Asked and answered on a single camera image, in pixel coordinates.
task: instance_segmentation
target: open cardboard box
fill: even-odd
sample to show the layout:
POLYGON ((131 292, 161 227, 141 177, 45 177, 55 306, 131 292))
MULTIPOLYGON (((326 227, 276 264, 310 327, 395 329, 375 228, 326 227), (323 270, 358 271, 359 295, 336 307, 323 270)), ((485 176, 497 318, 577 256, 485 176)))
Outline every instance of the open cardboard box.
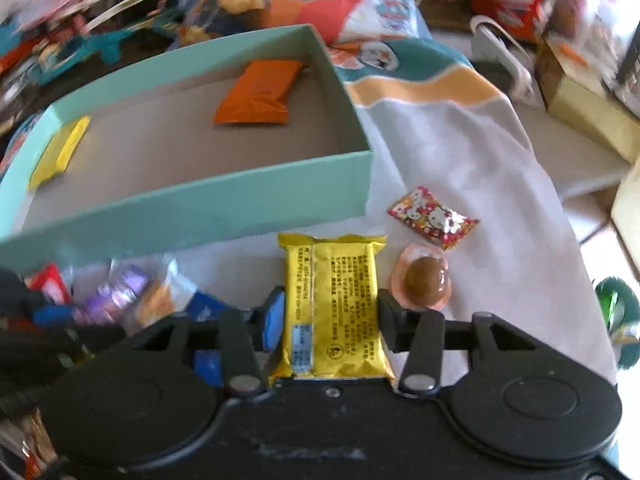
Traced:
POLYGON ((0 182, 0 266, 80 266, 363 215, 372 151, 314 31, 196 44, 53 103, 0 182), (213 125, 247 63, 302 60, 284 126, 213 125), (52 135, 92 122, 66 173, 27 184, 52 135))

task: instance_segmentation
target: purple candy wrapper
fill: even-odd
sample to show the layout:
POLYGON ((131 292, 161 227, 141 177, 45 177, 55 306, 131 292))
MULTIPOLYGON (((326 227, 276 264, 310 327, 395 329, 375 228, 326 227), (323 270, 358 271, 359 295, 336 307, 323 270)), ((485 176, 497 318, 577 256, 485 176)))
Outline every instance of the purple candy wrapper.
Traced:
POLYGON ((151 277, 139 267, 125 267, 86 300, 82 317, 91 324, 119 322, 124 311, 135 303, 150 281, 151 277))

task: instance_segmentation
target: barcode label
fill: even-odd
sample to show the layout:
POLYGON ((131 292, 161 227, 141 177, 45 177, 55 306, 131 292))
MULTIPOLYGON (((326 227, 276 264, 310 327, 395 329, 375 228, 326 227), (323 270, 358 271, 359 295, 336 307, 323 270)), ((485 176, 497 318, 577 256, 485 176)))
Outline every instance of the barcode label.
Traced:
POLYGON ((311 371, 311 325, 294 325, 292 336, 291 369, 295 374, 308 373, 311 371))

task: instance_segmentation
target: red candy packet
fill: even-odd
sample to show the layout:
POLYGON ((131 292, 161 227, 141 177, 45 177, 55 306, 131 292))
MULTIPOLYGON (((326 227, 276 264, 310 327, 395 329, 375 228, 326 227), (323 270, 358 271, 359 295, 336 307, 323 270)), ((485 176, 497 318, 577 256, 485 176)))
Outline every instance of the red candy packet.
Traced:
POLYGON ((56 264, 49 264, 40 272, 24 280, 31 290, 40 290, 58 305, 71 304, 72 299, 56 264))
POLYGON ((445 251, 454 247, 480 223, 443 206, 423 186, 402 197, 387 211, 445 251))

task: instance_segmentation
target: yellow wrapper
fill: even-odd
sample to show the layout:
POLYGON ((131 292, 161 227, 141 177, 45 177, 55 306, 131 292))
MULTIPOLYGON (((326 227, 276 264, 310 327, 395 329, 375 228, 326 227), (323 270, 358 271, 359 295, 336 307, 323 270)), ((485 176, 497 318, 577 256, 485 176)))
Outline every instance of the yellow wrapper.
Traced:
POLYGON ((285 328, 276 377, 391 377, 378 326, 374 256, 386 237, 284 233, 285 328))
POLYGON ((62 126, 51 137, 33 173, 31 173, 29 191, 38 189, 41 184, 66 170, 78 143, 89 127, 90 121, 91 117, 89 116, 80 117, 77 121, 62 126))

